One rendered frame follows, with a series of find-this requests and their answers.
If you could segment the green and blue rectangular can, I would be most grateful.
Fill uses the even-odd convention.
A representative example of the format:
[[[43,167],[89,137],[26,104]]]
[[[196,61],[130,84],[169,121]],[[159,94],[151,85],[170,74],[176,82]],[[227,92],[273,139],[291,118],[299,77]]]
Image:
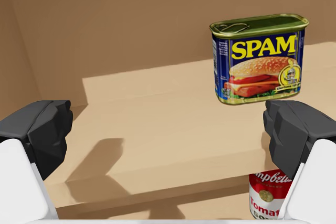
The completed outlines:
[[[308,24],[297,14],[212,23],[215,92],[220,102],[246,104],[299,93]]]

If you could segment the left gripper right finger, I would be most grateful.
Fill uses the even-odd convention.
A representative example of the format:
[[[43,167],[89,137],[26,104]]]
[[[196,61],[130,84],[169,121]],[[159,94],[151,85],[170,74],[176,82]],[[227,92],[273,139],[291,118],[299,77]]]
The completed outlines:
[[[278,218],[336,220],[336,121],[299,101],[266,101],[272,162],[292,180]]]

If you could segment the red and white can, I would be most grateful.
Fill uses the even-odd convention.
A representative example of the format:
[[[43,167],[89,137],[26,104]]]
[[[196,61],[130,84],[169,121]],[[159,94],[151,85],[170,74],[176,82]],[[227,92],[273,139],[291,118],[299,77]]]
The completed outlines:
[[[249,174],[249,208],[256,219],[277,219],[292,180],[280,169]]]

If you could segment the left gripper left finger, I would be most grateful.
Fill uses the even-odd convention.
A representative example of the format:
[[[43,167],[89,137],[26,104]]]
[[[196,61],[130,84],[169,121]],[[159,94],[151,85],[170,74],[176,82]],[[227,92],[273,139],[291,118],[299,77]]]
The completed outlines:
[[[41,100],[0,120],[0,220],[58,219],[44,181],[65,159],[70,107]]]

